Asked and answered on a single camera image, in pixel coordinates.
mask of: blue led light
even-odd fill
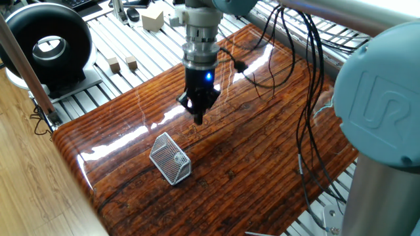
[[[205,76],[205,78],[208,80],[208,81],[211,81],[212,79],[213,79],[213,76],[211,75],[211,73],[209,72],[209,73],[207,73],[207,75]]]

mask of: glossy wood surface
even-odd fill
[[[247,26],[231,39],[249,46],[260,34]],[[258,82],[272,83],[272,46],[245,54],[226,41],[221,45],[235,57],[243,56]],[[277,83],[290,64],[290,50],[276,43],[271,67],[274,73],[282,71]],[[234,74],[231,63],[218,67],[215,86],[222,94],[202,126],[175,101],[184,89],[184,68],[178,65],[54,133],[56,147],[110,235],[278,235],[305,209],[295,130],[308,87],[306,62],[298,58],[292,78],[274,97],[272,90],[259,89],[260,99],[252,84]],[[334,178],[357,156],[339,123],[333,110],[326,109],[314,125]],[[163,132],[192,161],[191,176],[176,186],[149,159]],[[305,140],[310,163],[308,146]],[[326,186],[319,163],[313,165]],[[307,189],[311,199],[321,193],[314,182]]]

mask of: white wire mesh cube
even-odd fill
[[[191,160],[166,132],[156,138],[150,152],[150,160],[171,185],[179,183],[191,174]]]

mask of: keyboard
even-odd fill
[[[96,1],[93,0],[62,0],[62,2],[71,6],[77,12],[96,4]]]

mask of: small wooden cube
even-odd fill
[[[129,65],[129,68],[131,70],[136,70],[137,69],[137,61],[136,61],[136,58],[134,56],[129,56],[129,57],[125,58],[125,61]]]
[[[111,67],[112,73],[118,73],[121,70],[117,58],[109,58],[108,64]]]
[[[142,15],[142,22],[145,30],[158,32],[165,23],[163,11],[157,6],[149,7]]]

